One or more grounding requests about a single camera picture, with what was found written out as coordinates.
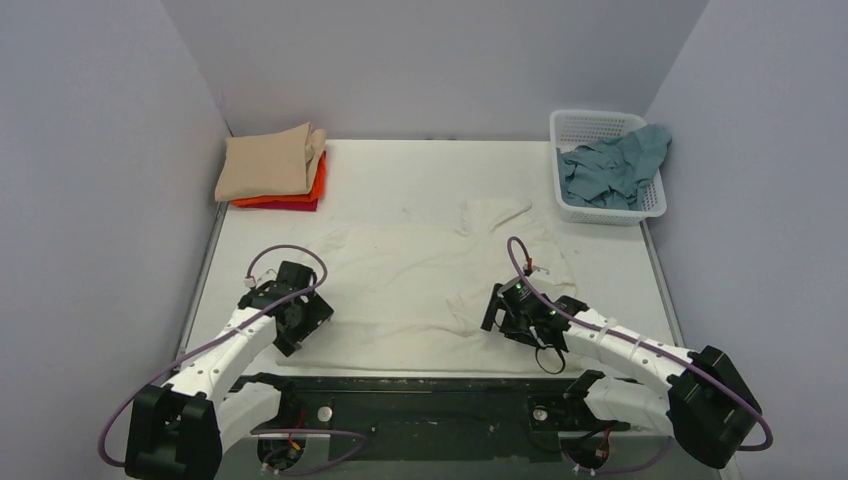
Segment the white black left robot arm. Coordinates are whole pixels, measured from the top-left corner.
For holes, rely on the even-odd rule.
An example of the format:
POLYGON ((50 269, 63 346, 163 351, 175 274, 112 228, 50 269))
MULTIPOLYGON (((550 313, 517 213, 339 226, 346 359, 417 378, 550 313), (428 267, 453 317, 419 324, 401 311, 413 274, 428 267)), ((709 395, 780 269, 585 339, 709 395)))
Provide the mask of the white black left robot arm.
POLYGON ((262 351, 289 357, 331 319, 334 310, 318 284, 313 268, 282 262, 274 279, 241 297, 211 348, 199 350, 163 385, 143 387, 132 402, 126 475, 212 479, 225 451, 255 426, 292 426, 299 405, 280 389, 230 390, 262 351))

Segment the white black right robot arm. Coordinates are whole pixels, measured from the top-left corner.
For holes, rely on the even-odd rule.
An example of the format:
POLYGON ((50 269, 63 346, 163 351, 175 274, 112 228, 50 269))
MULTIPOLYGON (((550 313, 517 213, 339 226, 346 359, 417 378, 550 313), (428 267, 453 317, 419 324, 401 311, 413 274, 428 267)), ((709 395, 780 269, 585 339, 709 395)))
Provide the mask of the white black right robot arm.
POLYGON ((656 341, 568 295, 552 300, 527 280, 493 286, 481 327, 618 372, 612 377, 588 370, 565 392, 567 419, 580 429, 597 422, 639 426, 673 438, 695 460, 722 469, 741 451, 762 414, 722 350, 694 351, 656 341))

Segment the white t shirt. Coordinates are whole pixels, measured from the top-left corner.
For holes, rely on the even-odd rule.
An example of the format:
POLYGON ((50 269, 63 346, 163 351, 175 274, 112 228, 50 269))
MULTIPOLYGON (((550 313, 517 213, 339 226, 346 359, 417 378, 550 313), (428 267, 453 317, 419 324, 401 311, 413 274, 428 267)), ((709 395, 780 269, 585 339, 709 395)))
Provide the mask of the white t shirt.
POLYGON ((312 246, 329 275, 320 295, 334 314, 299 351, 298 367, 528 375, 535 351, 480 325, 496 283, 515 275, 506 241, 520 237, 543 292, 576 281, 527 200, 464 203, 456 227, 404 223, 345 227, 312 246))

